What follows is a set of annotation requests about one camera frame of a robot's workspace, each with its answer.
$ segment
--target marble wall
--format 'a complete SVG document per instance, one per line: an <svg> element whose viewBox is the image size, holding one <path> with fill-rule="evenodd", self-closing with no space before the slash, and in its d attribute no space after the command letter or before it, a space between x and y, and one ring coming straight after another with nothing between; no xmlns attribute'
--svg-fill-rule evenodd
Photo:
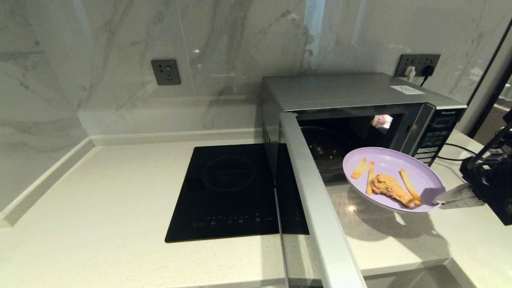
<svg viewBox="0 0 512 288"><path fill-rule="evenodd" d="M393 74L404 53L440 53L425 86L467 101L512 15L510 0L26 3L90 135L251 128L262 76ZM156 85L158 58L182 85Z"/></svg>
<svg viewBox="0 0 512 288"><path fill-rule="evenodd" d="M24 3L0 0L0 211L86 137Z"/></svg>

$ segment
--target black cooktop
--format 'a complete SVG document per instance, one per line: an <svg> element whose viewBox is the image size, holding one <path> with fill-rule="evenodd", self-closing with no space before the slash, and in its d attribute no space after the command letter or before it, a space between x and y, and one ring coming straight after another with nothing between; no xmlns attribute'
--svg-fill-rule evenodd
<svg viewBox="0 0 512 288"><path fill-rule="evenodd" d="M165 242L278 233L263 145L194 148Z"/></svg>

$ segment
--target kitchen counter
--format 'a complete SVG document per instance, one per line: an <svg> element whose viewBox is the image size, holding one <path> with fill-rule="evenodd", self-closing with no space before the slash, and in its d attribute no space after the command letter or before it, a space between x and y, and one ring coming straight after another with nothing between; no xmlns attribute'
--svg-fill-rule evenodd
<svg viewBox="0 0 512 288"><path fill-rule="evenodd" d="M164 242L193 148L251 142L95 147L0 229L0 287L282 283L279 235Z"/></svg>
<svg viewBox="0 0 512 288"><path fill-rule="evenodd" d="M282 284L278 235L164 242L193 148L252 142L95 147L14 227L0 229L0 287ZM481 148L456 131L449 142ZM468 156L453 147L441 155ZM462 183L456 162L438 159L433 169L447 189ZM350 189L327 188L364 276L445 264L476 287L512 283L512 227L487 205L397 214ZM297 237L298 257L310 261L292 276L318 278L308 236Z"/></svg>

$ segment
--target microwave door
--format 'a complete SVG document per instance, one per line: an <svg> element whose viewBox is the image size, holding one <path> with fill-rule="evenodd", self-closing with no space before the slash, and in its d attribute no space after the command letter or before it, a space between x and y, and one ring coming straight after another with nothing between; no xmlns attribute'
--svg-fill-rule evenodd
<svg viewBox="0 0 512 288"><path fill-rule="evenodd" d="M287 155L278 155L276 186L289 287L366 287L295 114L280 114L280 130L278 153ZM279 200L283 189L281 177L286 175L282 171L286 170L287 162L292 168L288 175L294 175L293 185L298 190L298 202L302 203L302 208L295 210L290 205L286 207L289 203L284 203L282 197ZM299 217L302 213L306 218L309 235L283 229L285 218L294 213Z"/></svg>

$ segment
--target purple plate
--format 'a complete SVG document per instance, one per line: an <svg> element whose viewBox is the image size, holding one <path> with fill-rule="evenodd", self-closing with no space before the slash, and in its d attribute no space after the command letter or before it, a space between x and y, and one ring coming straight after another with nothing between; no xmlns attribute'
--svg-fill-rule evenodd
<svg viewBox="0 0 512 288"><path fill-rule="evenodd" d="M400 169L405 169L411 185L414 190L416 190L416 193L421 196L422 205L407 208L407 206L397 200L385 195L375 193L366 195L370 169L367 169L359 179L350 177L363 158L366 158L367 163L375 162L373 166L375 175L384 173L395 177L398 184L402 186L404 191L407 191L399 173ZM434 204L434 198L446 192L446 188L443 186L441 179L439 179L437 174L427 165L407 154L395 150L378 147L365 147L353 150L349 152L343 160L343 171L345 171L345 175L350 184L364 197L377 205L397 212L420 213L436 209L441 206L441 204Z"/></svg>

